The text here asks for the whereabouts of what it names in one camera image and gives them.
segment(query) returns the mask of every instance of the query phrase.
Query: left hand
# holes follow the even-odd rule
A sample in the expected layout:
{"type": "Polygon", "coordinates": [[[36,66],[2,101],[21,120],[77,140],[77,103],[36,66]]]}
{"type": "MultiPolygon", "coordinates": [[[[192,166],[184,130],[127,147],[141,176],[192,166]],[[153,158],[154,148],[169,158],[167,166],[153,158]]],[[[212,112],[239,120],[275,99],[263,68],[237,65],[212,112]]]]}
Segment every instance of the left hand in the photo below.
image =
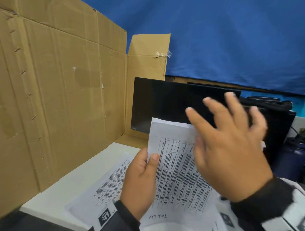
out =
{"type": "Polygon", "coordinates": [[[138,220],[144,216],[156,196],[156,172],[159,155],[150,156],[148,164],[147,147],[141,149],[130,163],[123,184],[120,200],[138,220]]]}

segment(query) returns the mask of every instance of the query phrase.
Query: right hand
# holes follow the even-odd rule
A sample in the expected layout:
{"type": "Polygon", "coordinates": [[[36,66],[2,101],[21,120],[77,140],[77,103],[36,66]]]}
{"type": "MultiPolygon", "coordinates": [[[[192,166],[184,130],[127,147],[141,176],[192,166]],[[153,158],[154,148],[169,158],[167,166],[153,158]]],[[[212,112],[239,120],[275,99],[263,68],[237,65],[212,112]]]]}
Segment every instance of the right hand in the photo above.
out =
{"type": "Polygon", "coordinates": [[[249,128],[237,97],[227,92],[225,98],[230,110],[210,97],[203,100],[214,114],[217,129],[192,108],[186,109],[186,115],[199,134],[194,148],[198,172],[222,196],[239,202],[273,177],[260,145],[267,123],[258,108],[251,107],[253,125],[249,128]]]}

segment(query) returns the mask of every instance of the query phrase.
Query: computer monitor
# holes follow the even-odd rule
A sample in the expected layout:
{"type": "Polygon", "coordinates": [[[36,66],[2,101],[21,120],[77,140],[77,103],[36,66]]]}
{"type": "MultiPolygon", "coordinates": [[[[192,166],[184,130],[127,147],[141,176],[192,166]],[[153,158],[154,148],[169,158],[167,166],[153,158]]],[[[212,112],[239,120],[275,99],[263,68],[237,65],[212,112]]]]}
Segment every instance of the computer monitor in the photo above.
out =
{"type": "MultiPolygon", "coordinates": [[[[215,127],[213,114],[202,103],[210,96],[227,106],[224,94],[227,88],[183,84],[135,77],[132,104],[131,129],[149,133],[152,118],[189,123],[185,114],[187,107],[194,108],[215,127]]],[[[241,91],[230,90],[239,98],[241,91]]]]}

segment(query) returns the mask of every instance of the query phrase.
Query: jacket sleeve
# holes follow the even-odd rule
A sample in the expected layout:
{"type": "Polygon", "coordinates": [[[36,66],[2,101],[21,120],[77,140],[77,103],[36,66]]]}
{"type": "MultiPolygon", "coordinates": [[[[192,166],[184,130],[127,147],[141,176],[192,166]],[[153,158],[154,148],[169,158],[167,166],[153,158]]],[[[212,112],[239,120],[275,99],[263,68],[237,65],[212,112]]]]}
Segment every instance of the jacket sleeve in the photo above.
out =
{"type": "Polygon", "coordinates": [[[227,230],[305,231],[305,191],[297,183],[287,182],[274,177],[238,203],[220,197],[216,207],[227,230]]]}
{"type": "Polygon", "coordinates": [[[101,231],[139,231],[140,222],[134,218],[129,210],[123,205],[121,201],[114,203],[117,211],[109,218],[103,218],[103,213],[99,218],[101,231]]]}

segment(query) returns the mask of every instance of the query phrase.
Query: white table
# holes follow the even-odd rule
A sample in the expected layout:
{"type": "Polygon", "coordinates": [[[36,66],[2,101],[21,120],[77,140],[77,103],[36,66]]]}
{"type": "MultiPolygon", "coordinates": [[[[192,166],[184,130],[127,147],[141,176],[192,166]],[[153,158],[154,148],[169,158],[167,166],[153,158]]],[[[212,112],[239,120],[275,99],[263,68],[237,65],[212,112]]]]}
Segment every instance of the white table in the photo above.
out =
{"type": "MultiPolygon", "coordinates": [[[[20,211],[75,231],[88,230],[90,228],[88,225],[65,211],[65,205],[106,174],[125,152],[135,156],[139,150],[139,148],[112,143],[47,190],[29,200],[20,208],[20,211]]],[[[176,223],[163,223],[145,228],[145,231],[153,230],[190,231],[185,226],[176,223]]]]}

